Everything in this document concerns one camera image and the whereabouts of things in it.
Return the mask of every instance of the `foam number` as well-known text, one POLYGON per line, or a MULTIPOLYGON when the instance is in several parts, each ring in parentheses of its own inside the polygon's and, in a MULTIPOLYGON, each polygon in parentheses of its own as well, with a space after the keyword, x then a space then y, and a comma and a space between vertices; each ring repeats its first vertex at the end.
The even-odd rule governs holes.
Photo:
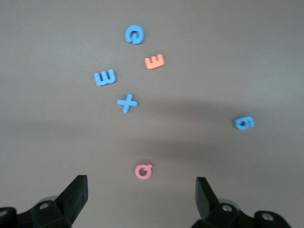
POLYGON ((116 81, 116 75, 114 70, 109 70, 108 72, 103 71, 101 74, 94 74, 94 79, 97 86, 104 86, 106 84, 114 83, 116 81))
POLYGON ((240 130, 247 130, 255 125, 255 120, 250 116, 242 116, 234 120, 234 126, 240 130))

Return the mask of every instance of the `pink foam letter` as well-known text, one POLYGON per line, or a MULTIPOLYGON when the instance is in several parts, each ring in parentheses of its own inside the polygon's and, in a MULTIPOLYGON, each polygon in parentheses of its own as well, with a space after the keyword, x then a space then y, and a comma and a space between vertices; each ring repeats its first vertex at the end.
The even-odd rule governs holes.
POLYGON ((135 175, 142 180, 149 179, 152 175, 152 164, 139 164, 135 168, 135 175), (144 175, 141 175, 141 170, 146 171, 144 175))

